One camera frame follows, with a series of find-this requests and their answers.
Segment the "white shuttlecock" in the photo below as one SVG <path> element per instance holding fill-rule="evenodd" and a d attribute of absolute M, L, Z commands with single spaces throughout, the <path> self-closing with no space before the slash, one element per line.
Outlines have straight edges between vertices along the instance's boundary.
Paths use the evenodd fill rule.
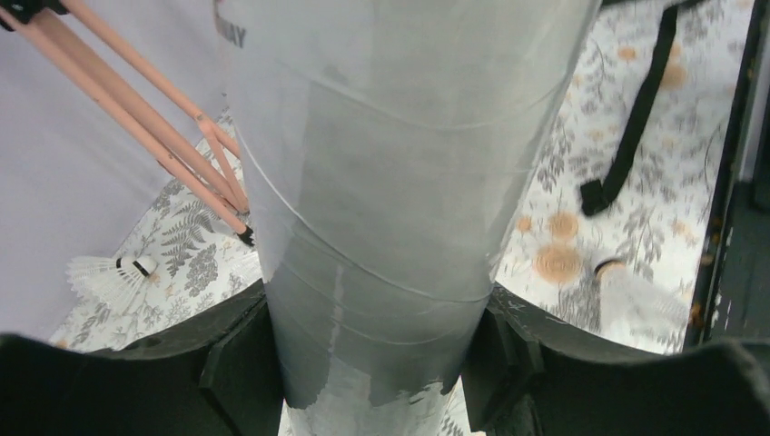
<path fill-rule="evenodd" d="M 596 262 L 592 266 L 599 266 L 596 273 L 603 329 L 624 321 L 640 330 L 665 335 L 686 325 L 690 311 L 685 302 L 629 271 L 614 256 L 596 258 Z"/>
<path fill-rule="evenodd" d="M 257 246 L 256 236 L 252 234 L 254 247 Z M 256 248 L 252 248 L 244 256 L 232 262 L 232 275 L 238 277 L 243 282 L 252 285 L 262 278 L 262 266 L 260 265 L 260 255 Z"/>
<path fill-rule="evenodd" d="M 95 297 L 115 312 L 125 312 L 145 287 L 158 262 L 149 256 L 117 259 L 79 256 L 67 264 L 69 283 L 83 297 Z"/>

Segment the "gray plastic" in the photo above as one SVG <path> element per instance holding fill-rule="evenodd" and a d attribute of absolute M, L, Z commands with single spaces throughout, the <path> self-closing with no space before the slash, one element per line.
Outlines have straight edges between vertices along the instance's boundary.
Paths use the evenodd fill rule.
<path fill-rule="evenodd" d="M 436 434 L 599 3 L 217 2 L 294 434 Z"/>

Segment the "white wall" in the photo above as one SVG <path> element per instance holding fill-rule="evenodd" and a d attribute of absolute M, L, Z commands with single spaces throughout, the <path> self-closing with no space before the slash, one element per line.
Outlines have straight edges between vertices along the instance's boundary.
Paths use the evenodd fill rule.
<path fill-rule="evenodd" d="M 224 107 L 212 0 L 86 2 L 216 116 Z M 66 23 L 191 141 L 194 123 L 84 30 Z M 110 256 L 169 175 L 21 35 L 0 31 L 0 332 L 45 339 L 74 306 L 64 268 Z"/>

